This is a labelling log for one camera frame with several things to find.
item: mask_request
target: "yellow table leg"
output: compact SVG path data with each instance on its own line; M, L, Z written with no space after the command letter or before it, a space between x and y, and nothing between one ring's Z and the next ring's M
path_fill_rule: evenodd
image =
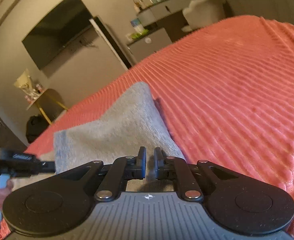
M49 117L46 115L45 111L42 109L42 107L39 105L38 102L35 103L39 111L42 113L43 117L47 120L47 122L52 125L52 122L50 121Z
M55 100L51 95L45 94L47 97L49 97L52 101L54 101L57 105L61 106L63 109L68 110L68 108L60 103L59 101Z

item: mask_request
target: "ribbed grey surface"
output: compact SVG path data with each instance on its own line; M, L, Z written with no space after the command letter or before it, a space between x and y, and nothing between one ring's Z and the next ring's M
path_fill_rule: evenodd
M7 240L35 238L11 234ZM281 231L263 237L240 236L215 224L200 204L175 192L123 192L111 203L100 203L79 227L43 240L290 240Z

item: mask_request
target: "small table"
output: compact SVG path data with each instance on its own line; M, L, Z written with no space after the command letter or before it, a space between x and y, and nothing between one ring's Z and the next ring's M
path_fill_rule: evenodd
M51 125L52 121L49 119L49 117L47 116L47 114L45 113L45 111L43 110L43 108L40 106L39 102L37 101L42 95L45 94L45 92L48 89L45 89L41 94L39 94L39 96L37 98L35 98L27 107L27 110L30 109L30 107L35 104L37 106L37 108L39 109L40 113L43 115L43 117L46 119L46 121ZM48 95L47 93L45 94L45 96L47 96L48 98L50 98L53 102L55 102L57 105L61 106L63 109L68 110L68 108L63 105L62 103L60 103L59 101L57 101L56 99L54 99L51 95Z

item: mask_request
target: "metal rivet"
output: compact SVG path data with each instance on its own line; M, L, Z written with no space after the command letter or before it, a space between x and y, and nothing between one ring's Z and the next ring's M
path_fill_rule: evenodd
M97 197L98 197L98 198L106 199L106 198L110 198L111 196L112 196L112 192L109 191L109 190L100 190L100 191L97 193Z
M197 190L188 190L185 192L185 196L187 198L194 199L194 198L199 198L201 196L201 193Z

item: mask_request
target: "drawer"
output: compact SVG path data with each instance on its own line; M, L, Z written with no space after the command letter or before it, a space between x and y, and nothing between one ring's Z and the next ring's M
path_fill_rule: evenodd
M166 16L170 15L170 11L168 8L168 4L169 4L170 0L169 1L164 1L162 3L159 3L159 4L156 4L154 6L152 6L150 8L152 14L154 15L154 18L156 19L156 21L162 19L162 18L165 18Z
M166 30L162 28L129 45L128 49L131 54L133 54L136 61L139 62L170 44L172 44L172 42Z
M192 0L169 0L167 6L170 13L175 13L188 7L191 1Z
M151 9L144 10L143 12L139 13L137 17L144 27L156 21Z

